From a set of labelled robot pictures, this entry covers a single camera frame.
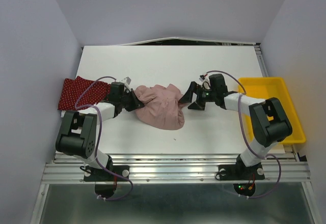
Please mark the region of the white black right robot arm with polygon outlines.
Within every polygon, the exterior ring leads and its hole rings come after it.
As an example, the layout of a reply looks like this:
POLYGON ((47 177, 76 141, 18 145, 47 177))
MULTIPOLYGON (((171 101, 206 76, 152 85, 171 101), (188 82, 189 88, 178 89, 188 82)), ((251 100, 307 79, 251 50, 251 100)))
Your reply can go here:
POLYGON ((236 176, 246 178, 261 160, 270 156, 270 149, 292 134, 290 120, 279 99, 258 99, 246 95, 246 91, 229 91, 223 71, 208 71, 200 76, 198 84, 192 81, 179 104, 187 104, 188 109, 204 111, 206 103, 213 102, 224 110, 232 110, 250 117, 253 140, 245 142, 247 148, 239 155, 234 166, 236 176))

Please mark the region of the white skirt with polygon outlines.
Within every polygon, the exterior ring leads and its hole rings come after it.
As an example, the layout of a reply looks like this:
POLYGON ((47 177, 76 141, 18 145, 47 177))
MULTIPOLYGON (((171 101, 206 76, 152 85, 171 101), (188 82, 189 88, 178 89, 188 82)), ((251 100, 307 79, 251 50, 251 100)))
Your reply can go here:
POLYGON ((62 110, 62 111, 61 111, 61 118, 63 118, 63 117, 64 117, 64 115, 65 115, 65 112, 66 112, 65 110, 62 110))

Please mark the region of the pink skirt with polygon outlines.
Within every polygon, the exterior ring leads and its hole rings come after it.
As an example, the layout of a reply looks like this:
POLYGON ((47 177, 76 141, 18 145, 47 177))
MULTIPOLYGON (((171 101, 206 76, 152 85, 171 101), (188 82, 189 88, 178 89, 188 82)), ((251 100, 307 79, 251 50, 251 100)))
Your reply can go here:
POLYGON ((179 104, 183 95, 173 84, 139 86, 134 93, 144 104, 135 111, 142 122, 162 130, 179 130, 184 126, 183 105, 179 104))

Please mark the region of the aluminium mounting rail frame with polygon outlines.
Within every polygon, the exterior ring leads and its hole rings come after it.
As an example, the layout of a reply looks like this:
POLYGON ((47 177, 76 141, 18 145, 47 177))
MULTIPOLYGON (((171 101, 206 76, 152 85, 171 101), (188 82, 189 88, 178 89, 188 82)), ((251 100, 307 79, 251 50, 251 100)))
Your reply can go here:
POLYGON ((87 193, 80 161, 57 153, 44 168, 32 223, 322 223, 308 163, 288 146, 280 155, 281 182, 274 194, 252 202, 213 175, 235 154, 114 154, 129 164, 132 199, 95 200, 87 193))

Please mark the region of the red polka dot skirt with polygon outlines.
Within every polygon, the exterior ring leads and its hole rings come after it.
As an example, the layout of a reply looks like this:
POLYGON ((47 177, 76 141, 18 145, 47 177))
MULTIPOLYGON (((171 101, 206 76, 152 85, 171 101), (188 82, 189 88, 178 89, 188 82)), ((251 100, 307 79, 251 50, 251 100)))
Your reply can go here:
MULTIPOLYGON (((92 83, 92 80, 80 76, 76 79, 66 78, 59 99, 58 110, 75 110, 76 101, 92 83)), ((110 88, 109 83, 98 81, 82 96, 77 106, 99 103, 110 92, 110 88)))

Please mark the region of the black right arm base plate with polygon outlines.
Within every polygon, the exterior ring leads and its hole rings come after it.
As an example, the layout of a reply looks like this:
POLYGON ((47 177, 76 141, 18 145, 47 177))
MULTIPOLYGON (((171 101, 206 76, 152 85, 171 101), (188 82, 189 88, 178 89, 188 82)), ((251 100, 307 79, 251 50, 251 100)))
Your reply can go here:
POLYGON ((249 181, 264 180, 265 175, 261 164, 251 167, 236 164, 222 164, 218 166, 215 179, 219 181, 249 181))

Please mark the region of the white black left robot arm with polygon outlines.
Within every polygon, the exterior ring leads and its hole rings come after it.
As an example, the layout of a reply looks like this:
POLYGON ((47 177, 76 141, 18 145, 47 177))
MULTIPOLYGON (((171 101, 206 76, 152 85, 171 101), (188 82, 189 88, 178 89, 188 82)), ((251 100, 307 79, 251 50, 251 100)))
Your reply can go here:
POLYGON ((113 171, 112 158, 99 150, 102 123, 114 119, 123 109, 134 111, 144 104, 133 89, 124 82, 111 83, 110 91, 96 105, 82 105, 77 110, 65 112, 58 137, 56 150, 82 160, 101 180, 118 176, 113 171))

